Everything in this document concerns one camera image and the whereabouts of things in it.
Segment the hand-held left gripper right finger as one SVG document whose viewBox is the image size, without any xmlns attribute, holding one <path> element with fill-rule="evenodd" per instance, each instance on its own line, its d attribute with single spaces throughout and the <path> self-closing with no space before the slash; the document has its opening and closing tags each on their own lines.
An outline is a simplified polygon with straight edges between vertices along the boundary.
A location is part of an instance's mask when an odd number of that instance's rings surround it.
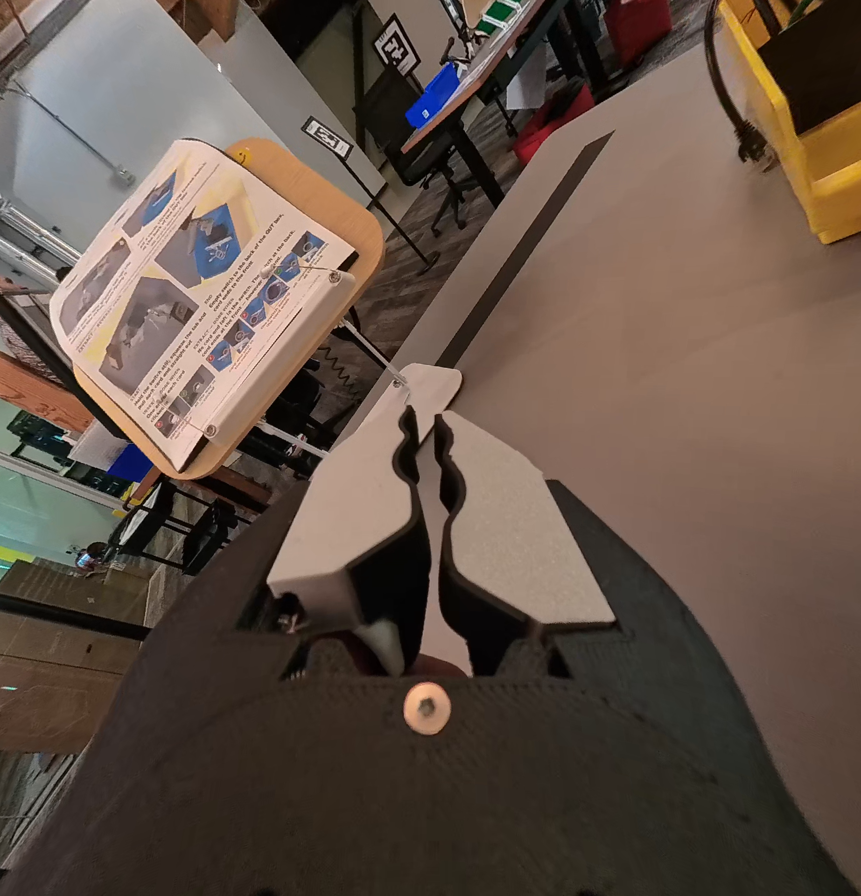
<svg viewBox="0 0 861 896">
<path fill-rule="evenodd" d="M 471 671 L 493 676 L 517 642 L 607 630 L 616 615 L 544 474 L 453 411 L 438 414 L 438 602 Z"/>
</svg>

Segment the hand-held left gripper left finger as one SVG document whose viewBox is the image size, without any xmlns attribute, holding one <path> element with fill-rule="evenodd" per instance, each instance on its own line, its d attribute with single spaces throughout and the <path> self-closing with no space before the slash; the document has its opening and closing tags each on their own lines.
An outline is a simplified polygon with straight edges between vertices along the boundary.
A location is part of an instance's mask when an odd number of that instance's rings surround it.
<svg viewBox="0 0 861 896">
<path fill-rule="evenodd" d="M 318 465 L 266 585 L 290 633 L 348 632 L 400 677 L 420 652 L 432 550 L 406 405 L 366 420 Z"/>
</svg>

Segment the yellow plastic bin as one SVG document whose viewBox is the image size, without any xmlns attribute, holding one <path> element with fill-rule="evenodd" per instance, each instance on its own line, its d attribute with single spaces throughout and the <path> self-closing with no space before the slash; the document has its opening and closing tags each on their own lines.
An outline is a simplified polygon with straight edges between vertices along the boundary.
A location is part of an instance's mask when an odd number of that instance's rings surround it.
<svg viewBox="0 0 861 896">
<path fill-rule="evenodd" d="M 710 2 L 705 62 L 740 159 L 777 162 L 810 230 L 830 244 L 861 231 L 861 103 L 798 134 L 759 54 L 802 11 L 802 2 Z"/>
</svg>

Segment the black metal cart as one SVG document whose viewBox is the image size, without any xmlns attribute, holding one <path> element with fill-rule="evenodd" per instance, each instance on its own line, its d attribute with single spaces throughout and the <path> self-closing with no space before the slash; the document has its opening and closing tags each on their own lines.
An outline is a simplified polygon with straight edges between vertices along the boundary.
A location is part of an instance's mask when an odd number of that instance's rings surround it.
<svg viewBox="0 0 861 896">
<path fill-rule="evenodd" d="M 179 516 L 176 503 L 181 498 L 200 507 L 194 521 Z M 157 480 L 141 503 L 126 503 L 124 508 L 126 515 L 107 542 L 112 554 L 141 558 L 187 576 L 200 574 L 231 542 L 232 532 L 244 521 L 232 503 L 220 497 L 206 501 L 164 478 Z M 153 553 L 152 543 L 160 532 L 179 538 L 177 558 Z"/>
</svg>

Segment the white document stand base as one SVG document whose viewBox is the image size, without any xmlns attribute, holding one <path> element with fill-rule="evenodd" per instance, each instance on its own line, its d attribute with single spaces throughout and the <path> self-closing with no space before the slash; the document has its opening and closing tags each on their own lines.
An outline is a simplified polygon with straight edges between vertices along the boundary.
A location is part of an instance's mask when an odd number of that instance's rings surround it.
<svg viewBox="0 0 861 896">
<path fill-rule="evenodd" d="M 396 422 L 405 409 L 411 408 L 415 414 L 419 441 L 423 442 L 433 428 L 436 416 L 446 411 L 457 397 L 462 386 L 462 374 L 453 368 L 430 364 L 407 364 L 399 369 L 351 321 L 343 319 L 341 326 L 392 378 L 391 385 L 385 388 L 363 422 Z"/>
</svg>

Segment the black tape strip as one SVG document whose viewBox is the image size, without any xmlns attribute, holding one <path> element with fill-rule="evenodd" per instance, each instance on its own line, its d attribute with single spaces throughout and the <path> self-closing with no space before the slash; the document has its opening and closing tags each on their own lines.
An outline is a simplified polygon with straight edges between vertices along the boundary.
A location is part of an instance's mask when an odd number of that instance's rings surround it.
<svg viewBox="0 0 861 896">
<path fill-rule="evenodd" d="M 436 365 L 454 369 L 470 344 L 477 337 L 497 308 L 497 305 L 513 284 L 535 251 L 539 242 L 559 217 L 562 209 L 573 196 L 578 185 L 588 174 L 595 160 L 599 158 L 614 132 L 604 134 L 583 147 L 574 162 L 567 169 L 559 184 L 553 189 L 513 251 L 507 256 L 497 274 L 482 293 L 477 304 L 469 311 L 455 335 L 444 348 Z"/>
</svg>

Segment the cardboard box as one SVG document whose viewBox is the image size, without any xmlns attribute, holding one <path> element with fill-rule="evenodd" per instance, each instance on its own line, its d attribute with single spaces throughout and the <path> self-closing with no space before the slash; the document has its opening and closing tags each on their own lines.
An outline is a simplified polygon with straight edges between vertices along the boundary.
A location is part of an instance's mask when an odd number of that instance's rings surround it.
<svg viewBox="0 0 861 896">
<path fill-rule="evenodd" d="M 118 621 L 145 621 L 149 575 L 118 564 L 86 577 L 37 558 L 15 561 L 0 596 Z M 0 611 L 0 752 L 78 755 L 110 709 L 137 641 Z"/>
</svg>

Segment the black office chair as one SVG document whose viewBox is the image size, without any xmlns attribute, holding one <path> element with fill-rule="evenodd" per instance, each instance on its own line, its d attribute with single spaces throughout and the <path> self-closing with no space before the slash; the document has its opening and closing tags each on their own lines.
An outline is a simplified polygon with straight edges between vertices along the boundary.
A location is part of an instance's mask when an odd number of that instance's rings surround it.
<svg viewBox="0 0 861 896">
<path fill-rule="evenodd" d="M 354 107 L 357 122 L 371 135 L 385 159 L 399 176 L 403 185 L 420 185 L 427 189 L 437 175 L 447 183 L 447 195 L 431 223 L 431 232 L 440 236 L 439 222 L 446 211 L 453 214 L 459 230 L 467 222 L 463 216 L 466 195 L 479 188 L 471 176 L 456 179 L 454 173 L 455 143 L 447 132 L 434 132 L 415 148 L 404 151 L 414 127 L 406 112 L 419 99 L 414 85 L 392 65 L 388 65 L 364 93 Z"/>
</svg>

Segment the black white fiducial marker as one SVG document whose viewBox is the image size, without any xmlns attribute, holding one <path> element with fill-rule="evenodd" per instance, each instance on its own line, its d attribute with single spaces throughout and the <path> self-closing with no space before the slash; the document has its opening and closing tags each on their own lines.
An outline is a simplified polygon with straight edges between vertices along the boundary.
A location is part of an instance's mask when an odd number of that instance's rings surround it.
<svg viewBox="0 0 861 896">
<path fill-rule="evenodd" d="M 393 68 L 408 78 L 420 64 L 420 57 L 396 14 L 390 15 L 372 42 L 385 68 Z"/>
<path fill-rule="evenodd" d="M 341 162 L 349 160 L 354 148 L 353 144 L 314 116 L 310 116 L 302 125 L 302 132 L 327 151 L 332 152 Z"/>
</svg>

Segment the red floor cushion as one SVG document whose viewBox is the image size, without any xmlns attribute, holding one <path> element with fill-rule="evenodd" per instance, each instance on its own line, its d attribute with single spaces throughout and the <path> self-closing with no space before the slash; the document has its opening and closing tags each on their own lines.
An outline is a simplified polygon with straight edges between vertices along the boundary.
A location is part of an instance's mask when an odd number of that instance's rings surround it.
<svg viewBox="0 0 861 896">
<path fill-rule="evenodd" d="M 553 93 L 532 114 L 514 139 L 512 150 L 521 167 L 529 164 L 548 137 L 594 106 L 595 99 L 589 85 L 579 80 L 572 80 Z"/>
</svg>

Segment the wooden top desk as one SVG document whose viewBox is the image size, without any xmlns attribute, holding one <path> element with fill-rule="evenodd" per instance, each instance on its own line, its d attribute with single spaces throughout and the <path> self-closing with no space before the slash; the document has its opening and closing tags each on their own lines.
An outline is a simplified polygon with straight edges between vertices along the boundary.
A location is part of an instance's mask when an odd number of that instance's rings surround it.
<svg viewBox="0 0 861 896">
<path fill-rule="evenodd" d="M 626 87 L 628 73 L 607 73 L 593 36 L 584 26 L 578 2 L 522 2 L 504 28 L 480 48 L 455 93 L 411 134 L 403 151 L 414 149 L 435 131 L 443 131 L 453 138 L 457 153 L 483 194 L 494 208 L 499 207 L 504 193 L 462 127 L 462 110 L 473 97 L 488 104 L 504 93 L 543 39 L 553 44 L 567 76 L 584 75 L 596 101 L 602 102 Z"/>
</svg>

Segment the red storage bin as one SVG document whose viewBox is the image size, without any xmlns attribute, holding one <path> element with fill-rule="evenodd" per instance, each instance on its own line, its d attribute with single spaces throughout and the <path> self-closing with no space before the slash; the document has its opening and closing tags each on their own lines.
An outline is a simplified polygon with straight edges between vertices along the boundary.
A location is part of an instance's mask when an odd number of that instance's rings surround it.
<svg viewBox="0 0 861 896">
<path fill-rule="evenodd" d="M 608 1 L 604 21 L 624 69 L 634 68 L 673 28 L 669 1 Z"/>
</svg>

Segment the green box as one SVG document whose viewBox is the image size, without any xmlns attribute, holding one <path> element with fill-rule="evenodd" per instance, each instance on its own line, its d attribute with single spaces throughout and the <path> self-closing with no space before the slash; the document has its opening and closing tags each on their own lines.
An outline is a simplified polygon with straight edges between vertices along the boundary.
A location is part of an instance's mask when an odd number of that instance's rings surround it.
<svg viewBox="0 0 861 896">
<path fill-rule="evenodd" d="M 472 27 L 486 35 L 506 28 L 524 8 L 524 3 L 520 1 L 479 1 L 472 4 L 469 14 Z"/>
</svg>

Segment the black panel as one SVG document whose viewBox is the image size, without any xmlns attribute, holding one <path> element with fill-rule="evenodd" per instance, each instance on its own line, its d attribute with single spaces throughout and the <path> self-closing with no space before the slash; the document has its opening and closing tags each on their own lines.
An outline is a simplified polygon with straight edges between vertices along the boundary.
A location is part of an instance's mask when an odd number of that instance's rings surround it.
<svg viewBox="0 0 861 896">
<path fill-rule="evenodd" d="M 759 51 L 798 134 L 861 103 L 861 1 L 802 6 Z"/>
</svg>

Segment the grey wall conduit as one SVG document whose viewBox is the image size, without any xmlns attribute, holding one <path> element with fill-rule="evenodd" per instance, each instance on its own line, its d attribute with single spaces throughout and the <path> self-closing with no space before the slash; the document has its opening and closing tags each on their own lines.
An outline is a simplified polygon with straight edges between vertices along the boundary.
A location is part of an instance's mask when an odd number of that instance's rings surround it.
<svg viewBox="0 0 861 896">
<path fill-rule="evenodd" d="M 57 114 L 57 112 L 47 106 L 41 99 L 35 96 L 23 84 L 21 84 L 20 82 L 8 82 L 6 86 L 0 87 L 0 100 L 6 98 L 8 95 L 24 98 L 27 101 L 31 102 L 33 106 L 43 112 L 51 122 L 56 124 L 63 132 L 68 134 L 89 154 L 91 154 L 96 160 L 98 160 L 100 164 L 105 166 L 110 171 L 111 176 L 115 180 L 129 187 L 135 185 L 136 176 L 133 172 L 131 172 L 122 164 L 115 163 L 110 158 L 108 158 L 104 153 L 93 146 L 84 136 L 82 136 L 78 132 L 78 130 L 70 126 L 63 118 L 61 118 Z"/>
</svg>

